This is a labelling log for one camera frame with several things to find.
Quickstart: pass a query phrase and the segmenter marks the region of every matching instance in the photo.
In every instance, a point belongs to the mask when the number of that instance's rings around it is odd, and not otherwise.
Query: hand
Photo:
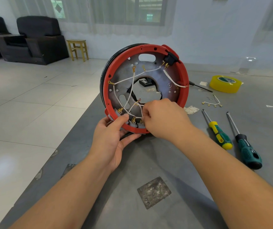
[[[111,122],[109,117],[99,121],[94,131],[93,142],[90,156],[95,160],[107,166],[113,172],[121,162],[123,149],[133,140],[139,138],[140,134],[132,134],[120,141],[120,138],[127,133],[126,130],[120,130],[122,125],[129,119],[128,114],[118,117]]]
[[[151,134],[172,143],[178,133],[194,127],[184,109],[169,99],[146,103],[143,107],[142,120]]]

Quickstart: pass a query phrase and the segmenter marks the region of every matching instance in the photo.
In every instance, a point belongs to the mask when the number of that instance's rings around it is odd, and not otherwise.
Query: circular red frame
[[[112,79],[116,70],[119,68],[119,66],[124,61],[126,61],[127,58],[132,57],[133,55],[136,55],[139,53],[146,53],[146,52],[158,52],[158,53],[161,53],[164,55],[168,55],[168,52],[171,52],[177,58],[179,58],[179,56],[169,46],[167,46],[167,45],[159,46],[159,45],[153,45],[153,44],[136,46],[136,47],[126,50],[125,52],[123,52],[119,56],[117,56],[113,60],[113,62],[110,64],[110,66],[108,67],[108,70],[106,72],[106,76],[104,79],[104,100],[105,100],[105,104],[106,104],[105,114],[110,115],[113,120],[117,119],[118,116],[115,113],[115,111],[112,107],[112,104],[111,104],[111,100],[108,97],[108,89],[109,89],[108,88],[109,87],[108,81]],[[178,82],[178,84],[180,84],[182,86],[187,86],[186,88],[180,89],[180,94],[179,94],[179,97],[177,100],[177,104],[183,108],[186,104],[187,99],[188,99],[188,91],[189,91],[188,73],[186,71],[184,64],[180,60],[178,62],[174,63],[173,66],[176,66],[179,76],[180,76],[180,82]],[[127,124],[124,124],[122,127],[124,129],[126,129],[127,131],[134,132],[134,133],[142,133],[142,134],[149,133],[149,131],[146,130],[146,128],[135,128],[135,127],[131,127]]]

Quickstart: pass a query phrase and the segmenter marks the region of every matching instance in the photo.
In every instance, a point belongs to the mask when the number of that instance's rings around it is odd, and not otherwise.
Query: screwdriver
[[[207,90],[207,91],[209,91],[209,92],[213,92],[213,91],[211,91],[211,90],[209,90],[209,89],[206,89],[206,88],[203,88],[203,87],[200,87],[200,86],[196,85],[196,84],[193,83],[192,81],[189,81],[189,84],[192,85],[192,86],[196,86],[196,87],[202,88],[202,89]]]
[[[216,135],[217,144],[219,144],[225,150],[232,149],[233,145],[228,135],[221,130],[216,121],[211,121],[210,117],[207,115],[204,109],[202,111],[210,121],[209,126]]]
[[[227,112],[227,115],[229,116],[235,130],[237,131],[235,139],[238,143],[243,163],[245,163],[245,165],[250,169],[262,168],[263,165],[260,155],[258,155],[258,153],[253,149],[252,145],[247,141],[247,136],[239,133],[229,112]]]

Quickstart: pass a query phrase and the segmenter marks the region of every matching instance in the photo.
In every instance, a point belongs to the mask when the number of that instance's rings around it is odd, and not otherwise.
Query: wooden stool
[[[84,62],[85,62],[85,54],[87,56],[87,60],[89,60],[88,50],[87,50],[87,44],[85,43],[85,40],[70,39],[70,40],[67,40],[67,44],[68,44],[69,49],[70,49],[72,61],[74,61],[73,52],[75,52],[76,58],[78,59],[77,50],[76,49],[80,49],[81,50],[82,59],[83,59]]]

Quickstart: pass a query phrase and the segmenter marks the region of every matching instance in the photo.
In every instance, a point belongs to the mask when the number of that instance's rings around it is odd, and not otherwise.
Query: person's right hand
[[[169,99],[146,103],[143,106],[142,120],[151,134],[170,142],[174,142],[178,135],[194,127],[184,109]]]

